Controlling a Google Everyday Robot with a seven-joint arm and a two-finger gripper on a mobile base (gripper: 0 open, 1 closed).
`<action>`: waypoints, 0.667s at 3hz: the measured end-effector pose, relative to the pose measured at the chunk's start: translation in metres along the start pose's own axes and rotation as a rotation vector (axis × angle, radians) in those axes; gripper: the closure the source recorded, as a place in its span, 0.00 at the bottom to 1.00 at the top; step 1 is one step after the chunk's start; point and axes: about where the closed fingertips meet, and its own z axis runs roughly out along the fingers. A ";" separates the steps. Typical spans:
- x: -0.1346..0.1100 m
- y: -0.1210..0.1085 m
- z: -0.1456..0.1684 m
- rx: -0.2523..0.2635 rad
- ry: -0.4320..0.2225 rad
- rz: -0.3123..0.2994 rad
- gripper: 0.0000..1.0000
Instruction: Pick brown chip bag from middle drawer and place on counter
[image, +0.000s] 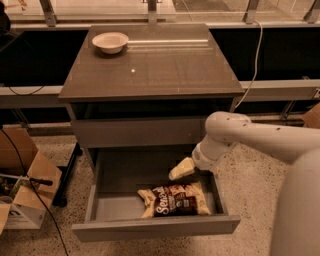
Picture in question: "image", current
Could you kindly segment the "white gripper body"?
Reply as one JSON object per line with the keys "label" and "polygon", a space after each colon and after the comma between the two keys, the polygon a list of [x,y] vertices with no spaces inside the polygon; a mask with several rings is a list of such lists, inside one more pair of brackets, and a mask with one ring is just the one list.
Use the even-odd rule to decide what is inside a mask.
{"label": "white gripper body", "polygon": [[200,142],[192,152],[192,159],[199,170],[213,170],[222,155],[222,146],[219,143]]}

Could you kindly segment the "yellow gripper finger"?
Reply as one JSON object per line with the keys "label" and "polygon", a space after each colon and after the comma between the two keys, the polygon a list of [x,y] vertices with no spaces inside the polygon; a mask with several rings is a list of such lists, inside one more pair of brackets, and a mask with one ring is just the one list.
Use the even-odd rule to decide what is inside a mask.
{"label": "yellow gripper finger", "polygon": [[169,172],[169,179],[177,180],[182,177],[189,176],[194,172],[194,161],[190,157],[186,157]]}

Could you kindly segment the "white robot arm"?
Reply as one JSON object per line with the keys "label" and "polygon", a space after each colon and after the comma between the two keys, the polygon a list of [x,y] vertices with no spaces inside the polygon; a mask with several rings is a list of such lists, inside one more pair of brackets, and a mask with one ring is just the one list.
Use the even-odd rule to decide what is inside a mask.
{"label": "white robot arm", "polygon": [[320,256],[320,130],[253,123],[243,114],[215,112],[192,157],[169,172],[171,180],[194,168],[211,170],[240,143],[289,165],[273,222],[270,256]]}

